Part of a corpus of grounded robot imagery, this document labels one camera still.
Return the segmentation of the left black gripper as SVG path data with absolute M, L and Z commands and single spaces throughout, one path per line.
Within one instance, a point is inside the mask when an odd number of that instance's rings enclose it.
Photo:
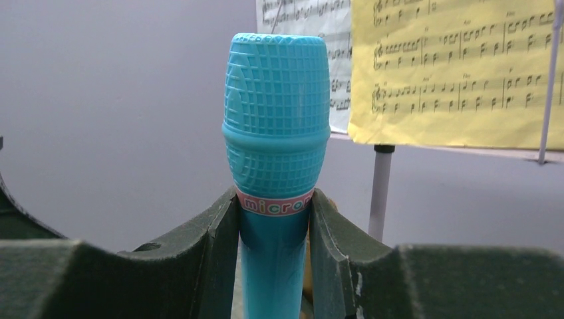
M 228 189 L 190 221 L 111 253 L 33 217 L 1 176 L 1 317 L 229 318 L 238 228 Z

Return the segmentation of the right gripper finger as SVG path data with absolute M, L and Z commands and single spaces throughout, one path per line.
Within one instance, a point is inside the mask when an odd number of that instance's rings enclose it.
M 563 317 L 563 257 L 545 249 L 388 247 L 320 190 L 310 240 L 315 318 Z

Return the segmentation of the blue microphone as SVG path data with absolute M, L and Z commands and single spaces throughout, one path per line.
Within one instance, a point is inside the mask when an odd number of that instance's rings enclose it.
M 241 208 L 245 318 L 298 318 L 311 200 L 323 166 L 330 78 L 321 37 L 238 33 L 222 132 Z

